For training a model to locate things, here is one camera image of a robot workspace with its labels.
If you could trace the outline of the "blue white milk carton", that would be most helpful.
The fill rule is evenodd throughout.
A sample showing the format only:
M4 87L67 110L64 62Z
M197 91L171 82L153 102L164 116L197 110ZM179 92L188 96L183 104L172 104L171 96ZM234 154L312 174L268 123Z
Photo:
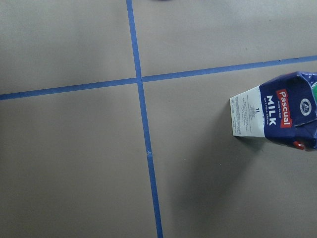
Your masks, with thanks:
M317 74L296 71L230 98L232 134L317 148Z

